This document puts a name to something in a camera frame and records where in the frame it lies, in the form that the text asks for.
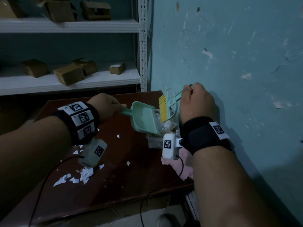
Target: wristband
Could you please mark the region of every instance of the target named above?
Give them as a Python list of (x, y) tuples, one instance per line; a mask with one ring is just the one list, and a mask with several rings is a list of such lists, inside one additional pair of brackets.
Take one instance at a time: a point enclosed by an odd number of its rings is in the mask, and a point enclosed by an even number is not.
[(52, 116), (65, 123), (71, 135), (72, 145), (86, 144), (98, 133), (100, 116), (89, 103), (75, 102), (59, 107)]
[(231, 151), (229, 136), (221, 126), (211, 118), (201, 116), (187, 121), (183, 125), (182, 144), (192, 155), (200, 149), (210, 146), (222, 146)]

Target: forearm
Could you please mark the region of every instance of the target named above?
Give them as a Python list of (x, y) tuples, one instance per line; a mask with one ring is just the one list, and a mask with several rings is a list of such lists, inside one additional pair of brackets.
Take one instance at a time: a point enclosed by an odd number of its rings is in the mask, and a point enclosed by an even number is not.
[(1, 206), (12, 205), (63, 159), (71, 137), (66, 125), (50, 116), (0, 136), (0, 146)]
[(279, 226), (236, 157), (221, 146), (194, 154), (201, 226)]

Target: shelf board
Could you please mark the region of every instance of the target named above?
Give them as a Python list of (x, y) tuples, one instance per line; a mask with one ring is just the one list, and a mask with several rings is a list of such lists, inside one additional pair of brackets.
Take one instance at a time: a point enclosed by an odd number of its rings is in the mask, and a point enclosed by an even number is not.
[(0, 33), (138, 33), (139, 23), (129, 20), (100, 20), (55, 23), (48, 18), (0, 18)]
[[(20, 67), (3, 68), (0, 71), (0, 96), (140, 83), (140, 75), (133, 61), (125, 62), (126, 69), (120, 75), (111, 74), (109, 72), (108, 68), (112, 64), (114, 63), (97, 64), (98, 72), (69, 86), (61, 84), (53, 73), (35, 78), (26, 75)], [(64, 64), (49, 65), (48, 67), (51, 68), (51, 70), (54, 70), (63, 66)]]

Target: wooden table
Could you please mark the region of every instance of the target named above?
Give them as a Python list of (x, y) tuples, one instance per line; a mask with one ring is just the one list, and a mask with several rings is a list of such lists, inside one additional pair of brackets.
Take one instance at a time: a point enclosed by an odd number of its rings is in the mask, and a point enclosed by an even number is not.
[[(158, 98), (161, 95), (161, 91), (154, 91), (121, 94), (115, 95), (115, 97), (120, 103), (126, 103), (128, 108), (134, 101), (158, 108)], [(36, 120), (49, 116), (58, 107), (76, 101), (86, 102), (89, 99), (48, 101)], [(102, 139), (108, 144), (99, 161), (99, 164), (105, 164), (104, 168), (95, 170), (94, 175), (85, 185), (82, 182), (73, 184), (67, 181), (53, 187), (54, 183), (65, 174), (70, 173), (72, 177), (80, 178), (80, 174), (76, 171), (82, 168), (78, 159), (71, 159), (60, 165), (45, 184), (33, 224), (105, 208), (120, 202), (141, 199), (153, 190), (157, 191), (151, 195), (193, 186), (191, 179), (183, 182), (171, 166), (162, 165), (162, 150), (149, 149), (146, 134), (136, 132), (131, 127), (129, 117), (117, 114), (101, 124), (99, 129), (96, 138)], [(67, 153), (66, 158), (74, 156), (72, 154), (74, 151), (75, 147)], [(175, 179), (177, 179), (176, 182), (167, 187)], [(41, 183), (8, 214), (0, 226), (27, 224), (40, 187)]]

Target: teal wall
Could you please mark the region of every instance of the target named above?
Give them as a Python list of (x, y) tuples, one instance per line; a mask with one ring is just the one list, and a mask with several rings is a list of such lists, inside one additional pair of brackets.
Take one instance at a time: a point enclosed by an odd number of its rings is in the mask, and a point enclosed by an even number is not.
[[(41, 17), (41, 9), (30, 0), (20, 0), (23, 11)], [(81, 0), (71, 0), (83, 19)], [(131, 0), (91, 0), (108, 2), (114, 20), (131, 19)], [(85, 57), (96, 62), (133, 61), (133, 36), (128, 34), (0, 34), (0, 65), (16, 66), (36, 58), (48, 64), (66, 64)]]
[(241, 164), (290, 226), (303, 223), (302, 5), (149, 0), (148, 16), (150, 89), (201, 82)]

